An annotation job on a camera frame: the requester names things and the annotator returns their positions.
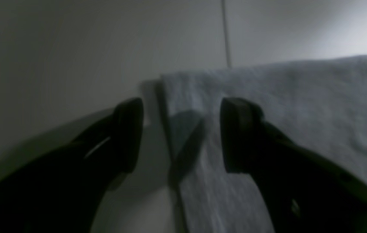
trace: gray towel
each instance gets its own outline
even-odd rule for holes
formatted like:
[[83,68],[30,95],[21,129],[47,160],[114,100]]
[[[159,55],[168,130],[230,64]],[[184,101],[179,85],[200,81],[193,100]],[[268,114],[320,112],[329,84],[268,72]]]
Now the gray towel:
[[253,179],[223,168],[223,97],[258,103],[297,144],[367,183],[367,56],[162,76],[172,157],[190,233],[273,232]]

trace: towel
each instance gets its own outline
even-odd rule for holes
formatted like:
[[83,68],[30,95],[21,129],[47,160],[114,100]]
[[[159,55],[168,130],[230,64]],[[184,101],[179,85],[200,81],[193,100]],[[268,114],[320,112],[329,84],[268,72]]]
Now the towel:
[[161,76],[173,177],[190,233],[274,232],[254,180],[223,167],[224,97],[259,104],[298,145],[367,183],[367,56]]

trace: white surface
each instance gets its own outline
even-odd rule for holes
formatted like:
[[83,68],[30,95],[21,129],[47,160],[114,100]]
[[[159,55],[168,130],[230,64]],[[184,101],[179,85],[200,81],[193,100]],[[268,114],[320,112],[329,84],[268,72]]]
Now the white surface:
[[[27,145],[30,154],[4,165],[0,178],[87,124],[63,135],[55,128],[141,96],[138,166],[107,192],[92,232],[175,232],[170,158],[146,81],[225,67],[221,14],[216,0],[0,0],[0,160]],[[56,138],[37,137],[50,130]]]
[[[367,53],[367,1],[225,6],[233,66]],[[3,163],[0,178],[123,99],[142,96],[138,167],[107,193],[93,232],[173,232],[169,156],[146,81],[162,72],[224,68],[223,35],[220,0],[0,0],[0,161],[23,155]]]
[[232,66],[367,54],[365,0],[226,0]]

